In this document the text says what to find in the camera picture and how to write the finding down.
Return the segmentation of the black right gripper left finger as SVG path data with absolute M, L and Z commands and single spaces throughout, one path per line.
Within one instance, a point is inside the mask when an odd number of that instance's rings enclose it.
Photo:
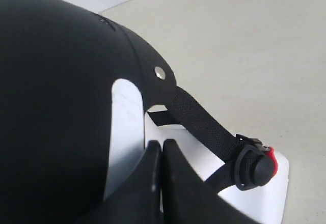
M 150 141 L 128 179 L 84 223 L 160 223 L 161 146 Z

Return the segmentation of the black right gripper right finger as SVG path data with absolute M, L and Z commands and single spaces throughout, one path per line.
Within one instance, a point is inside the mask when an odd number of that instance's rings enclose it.
M 163 144 L 161 187 L 164 223 L 256 223 L 203 182 L 174 139 Z

